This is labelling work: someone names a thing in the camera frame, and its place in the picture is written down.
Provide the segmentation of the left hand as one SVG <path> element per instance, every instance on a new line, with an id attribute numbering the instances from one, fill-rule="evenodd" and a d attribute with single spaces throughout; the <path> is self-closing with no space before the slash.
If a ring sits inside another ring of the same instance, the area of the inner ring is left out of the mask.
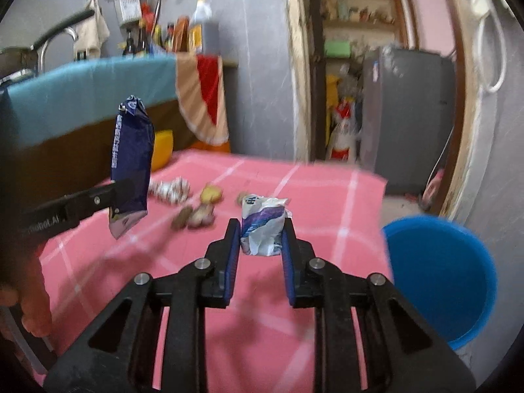
<path id="1" fill-rule="evenodd" d="M 1 273 L 1 306 L 20 305 L 23 327 L 34 337 L 51 334 L 52 316 L 50 297 L 45 289 L 45 278 L 40 262 L 45 243 L 27 255 L 13 257 Z"/>

